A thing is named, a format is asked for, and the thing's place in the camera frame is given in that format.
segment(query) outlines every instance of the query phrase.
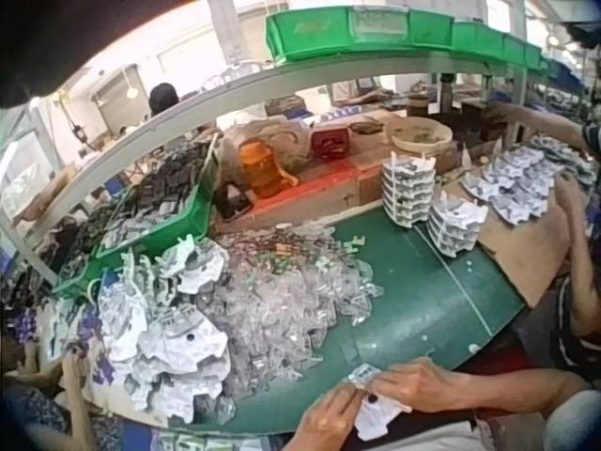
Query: green shelf bin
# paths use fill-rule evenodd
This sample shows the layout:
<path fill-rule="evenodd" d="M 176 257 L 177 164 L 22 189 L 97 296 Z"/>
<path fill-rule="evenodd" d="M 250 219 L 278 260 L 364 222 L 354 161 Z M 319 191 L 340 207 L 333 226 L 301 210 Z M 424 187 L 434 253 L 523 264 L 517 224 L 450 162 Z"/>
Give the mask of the green shelf bin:
<path fill-rule="evenodd" d="M 87 286 L 94 279 L 100 278 L 104 266 L 94 258 L 99 247 L 97 246 L 90 254 L 90 261 L 84 266 L 81 274 L 72 279 L 63 279 L 58 276 L 56 286 L 53 288 L 53 294 L 60 298 L 77 299 L 80 296 L 87 295 Z"/>
<path fill-rule="evenodd" d="M 541 48 L 532 44 L 524 44 L 524 60 L 528 69 L 540 70 Z"/>
<path fill-rule="evenodd" d="M 560 70 L 562 70 L 562 64 L 555 59 L 548 60 L 548 78 L 557 80 L 560 76 Z"/>
<path fill-rule="evenodd" d="M 411 9 L 408 20 L 411 44 L 450 49 L 453 45 L 454 21 L 453 17 L 437 12 Z"/>
<path fill-rule="evenodd" d="M 119 207 L 123 202 L 123 199 L 127 196 L 127 189 L 119 194 L 120 200 L 118 201 L 115 209 L 113 210 L 110 218 L 106 222 L 105 226 L 111 224 L 113 219 L 115 218 L 117 212 L 119 211 Z M 53 294 L 56 294 L 61 298 L 71 298 L 76 299 L 79 296 L 87 295 L 87 286 L 94 279 L 100 278 L 102 275 L 102 271 L 104 270 L 104 265 L 101 261 L 97 260 L 95 255 L 100 249 L 100 245 L 97 244 L 92 252 L 90 252 L 90 259 L 87 264 L 82 269 L 81 273 L 70 279 L 67 279 L 61 274 L 61 271 L 58 272 L 58 280 L 56 281 L 56 285 L 53 288 Z"/>
<path fill-rule="evenodd" d="M 410 46 L 408 12 L 399 8 L 348 7 L 351 52 Z"/>
<path fill-rule="evenodd" d="M 548 75 L 548 68 L 549 68 L 549 60 L 547 58 L 545 58 L 544 56 L 541 56 L 541 62 L 538 67 L 539 72 L 541 72 L 541 74 L 543 74 L 543 75 Z"/>
<path fill-rule="evenodd" d="M 267 17 L 265 28 L 276 63 L 337 54 L 351 44 L 347 7 L 279 12 Z"/>
<path fill-rule="evenodd" d="M 192 201 L 188 203 L 186 209 L 180 215 L 155 225 L 148 233 L 135 240 L 125 241 L 111 248 L 101 246 L 95 255 L 101 268 L 114 270 L 123 266 L 121 254 L 128 252 L 130 248 L 133 249 L 136 255 L 143 254 L 153 258 L 176 245 L 178 238 L 185 238 L 189 234 L 196 239 L 205 237 L 208 231 L 213 184 L 217 178 L 218 167 L 219 162 L 213 151 L 213 146 L 211 146 L 199 181 L 190 193 Z M 117 207 L 117 214 L 125 205 L 126 199 L 127 197 Z"/>
<path fill-rule="evenodd" d="M 466 54 L 503 59 L 505 34 L 479 22 L 458 22 L 453 25 L 453 49 Z"/>
<path fill-rule="evenodd" d="M 525 66 L 524 41 L 510 34 L 503 37 L 503 60 L 509 64 Z"/>

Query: human hand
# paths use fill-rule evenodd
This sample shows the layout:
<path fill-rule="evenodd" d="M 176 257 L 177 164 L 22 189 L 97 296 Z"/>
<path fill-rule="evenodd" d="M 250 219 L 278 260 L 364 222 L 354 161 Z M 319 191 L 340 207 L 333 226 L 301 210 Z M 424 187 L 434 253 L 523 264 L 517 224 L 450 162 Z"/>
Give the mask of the human hand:
<path fill-rule="evenodd" d="M 395 399 L 420 412 L 451 411 L 460 409 L 465 377 L 421 357 L 377 374 L 367 384 L 367 391 Z"/>
<path fill-rule="evenodd" d="M 364 391 L 351 383 L 340 385 L 305 412 L 285 451 L 337 451 L 353 429 Z"/>
<path fill-rule="evenodd" d="M 486 107 L 482 116 L 493 122 L 519 122 L 524 115 L 524 109 L 511 103 L 498 102 Z"/>
<path fill-rule="evenodd" d="M 32 374 L 38 371 L 39 345 L 35 340 L 30 340 L 23 345 L 23 362 L 17 362 L 19 374 Z"/>
<path fill-rule="evenodd" d="M 570 220 L 584 220 L 584 199 L 578 182 L 568 173 L 555 178 L 555 200 Z"/>
<path fill-rule="evenodd" d="M 389 98 L 390 96 L 382 89 L 376 89 L 375 91 L 368 92 L 363 96 L 365 101 L 387 101 Z"/>
<path fill-rule="evenodd" d="M 63 357 L 62 369 L 67 386 L 80 388 L 82 377 L 85 375 L 84 353 L 81 348 L 68 347 L 65 357 Z"/>

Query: worker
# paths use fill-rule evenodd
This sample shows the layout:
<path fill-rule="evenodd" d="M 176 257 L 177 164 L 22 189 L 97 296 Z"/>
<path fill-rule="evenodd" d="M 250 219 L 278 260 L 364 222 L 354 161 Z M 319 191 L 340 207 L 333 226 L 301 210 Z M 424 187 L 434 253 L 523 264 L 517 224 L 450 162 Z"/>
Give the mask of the worker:
<path fill-rule="evenodd" d="M 387 101 L 390 97 L 373 77 L 348 80 L 331 86 L 331 103 L 338 107 Z"/>
<path fill-rule="evenodd" d="M 582 127 L 561 116 L 507 103 L 486 110 L 485 117 L 519 122 L 568 146 L 587 150 L 601 161 L 598 126 Z M 539 323 L 550 324 L 543 335 L 549 340 L 550 359 L 555 366 L 593 381 L 601 378 L 601 211 L 596 205 L 589 242 L 585 235 L 585 205 L 576 180 L 570 176 L 557 178 L 555 195 L 567 217 L 571 267 L 553 284 L 534 314 L 539 315 L 539 310 Z M 541 335 L 536 327 L 533 333 Z"/>
<path fill-rule="evenodd" d="M 601 393 L 568 371 L 529 369 L 498 376 L 474 376 L 447 371 L 421 358 L 379 373 L 366 390 L 347 383 L 318 399 L 305 412 L 284 450 L 340 450 L 353 429 L 366 393 L 394 399 L 418 412 L 477 408 L 540 412 L 547 419 L 546 451 L 599 449 L 593 446 L 593 441 L 598 440 L 599 432 L 594 427 L 601 427 Z M 473 430 L 471 423 L 465 422 L 389 443 L 385 449 L 484 451 L 486 448 L 479 430 Z"/>
<path fill-rule="evenodd" d="M 38 346 L 29 342 L 20 347 L 2 333 L 2 403 L 5 411 L 43 451 L 117 451 L 121 449 L 121 425 L 117 418 L 90 415 L 82 396 L 81 350 L 69 348 L 59 359 L 41 371 Z M 18 370 L 17 374 L 5 372 Z M 65 382 L 70 415 L 40 390 Z"/>
<path fill-rule="evenodd" d="M 165 110 L 168 110 L 172 106 L 179 103 L 179 96 L 175 87 L 169 83 L 161 83 L 154 86 L 150 90 L 150 97 L 148 98 L 148 106 L 150 107 L 150 113 L 156 116 Z M 222 131 L 217 127 L 217 122 L 211 121 L 201 125 L 197 128 L 200 133 L 200 137 L 211 136 L 214 133 L 222 135 Z"/>

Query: stacked white plastic parts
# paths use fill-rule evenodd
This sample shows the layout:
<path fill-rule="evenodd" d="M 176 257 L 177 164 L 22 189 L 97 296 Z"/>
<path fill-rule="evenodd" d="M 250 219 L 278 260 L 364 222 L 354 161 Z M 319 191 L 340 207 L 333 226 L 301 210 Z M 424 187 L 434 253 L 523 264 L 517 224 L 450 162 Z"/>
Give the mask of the stacked white plastic parts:
<path fill-rule="evenodd" d="M 482 170 L 482 177 L 466 174 L 461 185 L 473 197 L 490 202 L 496 213 L 516 226 L 548 209 L 548 193 L 561 168 L 538 149 L 523 146 L 503 152 Z"/>
<path fill-rule="evenodd" d="M 458 252 L 473 249 L 487 214 L 488 207 L 442 191 L 432 201 L 428 233 L 442 254 L 457 257 Z"/>
<path fill-rule="evenodd" d="M 399 226 L 413 227 L 425 221 L 432 202 L 436 171 L 435 158 L 398 157 L 382 163 L 384 210 Z"/>

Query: green workbench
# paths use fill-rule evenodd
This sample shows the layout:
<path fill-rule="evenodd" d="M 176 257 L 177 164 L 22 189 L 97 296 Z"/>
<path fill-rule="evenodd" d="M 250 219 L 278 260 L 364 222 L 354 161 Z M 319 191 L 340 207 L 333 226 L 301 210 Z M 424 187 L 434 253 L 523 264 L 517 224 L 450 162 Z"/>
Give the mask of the green workbench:
<path fill-rule="evenodd" d="M 268 391 L 237 401 L 236 417 L 224 426 L 173 422 L 174 428 L 253 435 L 291 431 L 320 394 L 358 365 L 385 368 L 427 354 L 456 368 L 472 356 L 473 345 L 483 347 L 523 306 L 479 247 L 458 258 L 441 256 L 424 226 L 398 227 L 383 209 L 336 225 L 339 240 L 355 235 L 366 238 L 358 258 L 372 265 L 374 282 L 385 289 L 374 300 L 372 316 L 356 327 L 339 317 L 318 350 L 322 363 L 301 381 L 277 381 Z"/>

